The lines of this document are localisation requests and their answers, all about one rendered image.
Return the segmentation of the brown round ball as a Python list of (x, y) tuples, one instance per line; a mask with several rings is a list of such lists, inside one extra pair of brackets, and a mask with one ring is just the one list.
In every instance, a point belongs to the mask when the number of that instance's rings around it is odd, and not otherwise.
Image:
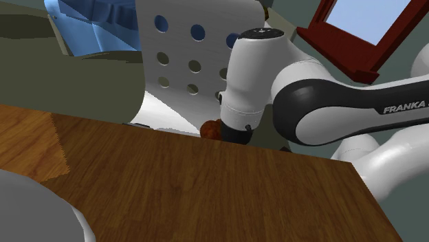
[(200, 128), (200, 136), (211, 140), (221, 140), (221, 120), (208, 120)]

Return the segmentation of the brown wooden table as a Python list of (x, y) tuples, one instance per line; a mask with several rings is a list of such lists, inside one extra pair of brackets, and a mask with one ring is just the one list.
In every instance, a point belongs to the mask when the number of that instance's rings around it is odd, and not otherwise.
[(97, 242), (402, 242), (347, 162), (0, 104), (0, 168)]

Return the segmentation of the white chair with round holes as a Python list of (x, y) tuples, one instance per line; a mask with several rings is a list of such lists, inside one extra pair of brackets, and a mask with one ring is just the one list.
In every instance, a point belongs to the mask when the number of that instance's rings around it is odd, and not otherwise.
[(265, 25), (258, 0), (135, 0), (144, 100), (132, 120), (161, 131), (199, 135), (220, 116), (230, 39)]

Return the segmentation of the dark red framed window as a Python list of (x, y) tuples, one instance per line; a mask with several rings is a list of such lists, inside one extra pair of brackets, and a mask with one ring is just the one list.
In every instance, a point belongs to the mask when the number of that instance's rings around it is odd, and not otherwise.
[(356, 83), (378, 70), (429, 12), (429, 0), (320, 0), (297, 34)]

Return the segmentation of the blue cloth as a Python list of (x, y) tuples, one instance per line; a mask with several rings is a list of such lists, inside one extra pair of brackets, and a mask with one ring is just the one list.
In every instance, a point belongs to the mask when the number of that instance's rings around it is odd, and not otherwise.
[(135, 0), (44, 0), (71, 54), (140, 51)]

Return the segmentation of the grey round bowl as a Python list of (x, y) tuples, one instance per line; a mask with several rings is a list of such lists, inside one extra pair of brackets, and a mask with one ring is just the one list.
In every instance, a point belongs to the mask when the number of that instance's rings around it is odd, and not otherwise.
[(29, 177), (0, 169), (0, 242), (96, 242), (83, 214)]

